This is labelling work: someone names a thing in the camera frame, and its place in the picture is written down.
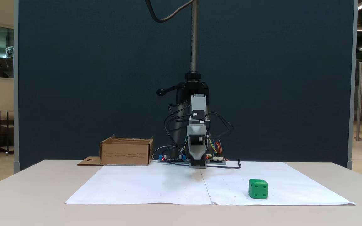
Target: metal pole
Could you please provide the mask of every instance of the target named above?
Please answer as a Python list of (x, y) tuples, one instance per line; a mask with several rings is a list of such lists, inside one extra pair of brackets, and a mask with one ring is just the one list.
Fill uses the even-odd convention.
[(356, 132), (356, 141), (359, 141), (359, 130), (360, 130), (360, 122), (361, 122), (361, 94), (362, 94), (362, 62), (359, 63), (359, 72), (358, 72), (357, 132)]
[(191, 71), (196, 71), (198, 45), (198, 0), (191, 4)]

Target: black mount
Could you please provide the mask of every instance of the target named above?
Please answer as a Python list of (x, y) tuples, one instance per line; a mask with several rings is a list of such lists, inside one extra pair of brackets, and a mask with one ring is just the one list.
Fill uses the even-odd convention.
[(166, 93), (173, 90), (177, 90), (177, 101), (176, 104), (191, 101), (191, 96), (194, 94), (204, 94), (206, 96), (206, 105), (209, 105), (209, 87), (205, 82), (199, 81), (202, 75), (197, 72), (185, 73), (186, 82), (178, 83), (175, 86), (171, 86), (168, 89), (158, 89), (156, 94), (164, 96)]

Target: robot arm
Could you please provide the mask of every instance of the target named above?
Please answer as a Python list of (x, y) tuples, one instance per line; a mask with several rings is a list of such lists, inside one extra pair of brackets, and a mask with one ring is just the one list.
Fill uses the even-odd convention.
[(206, 167), (206, 151), (210, 134), (210, 120), (205, 118), (206, 96), (194, 94), (191, 96), (191, 113), (187, 125), (188, 150), (191, 155), (189, 163), (192, 168)]

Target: gray panel edge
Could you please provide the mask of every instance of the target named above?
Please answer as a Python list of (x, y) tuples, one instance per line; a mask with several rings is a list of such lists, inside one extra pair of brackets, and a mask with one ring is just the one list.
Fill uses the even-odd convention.
[(349, 115), (349, 145), (347, 154), (347, 168), (353, 168), (352, 149), (353, 149), (353, 120), (354, 120), (354, 92), (356, 80), (356, 48), (357, 48), (357, 14), (358, 1), (354, 0), (353, 13), (353, 46), (352, 46), (352, 79), (350, 91), (350, 115)]
[(19, 0), (14, 0), (14, 23), (13, 23), (13, 45), (15, 47), (13, 52), (13, 104), (14, 104), (14, 145), (15, 145), (15, 159), (13, 162), (13, 173), (20, 171), (19, 163), (19, 83), (18, 83), (18, 50), (19, 50)]

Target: box flap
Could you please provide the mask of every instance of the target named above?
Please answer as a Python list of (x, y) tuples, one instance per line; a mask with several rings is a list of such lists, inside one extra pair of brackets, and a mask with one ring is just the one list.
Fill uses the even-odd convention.
[(78, 166), (101, 166), (100, 156), (89, 156), (78, 163)]

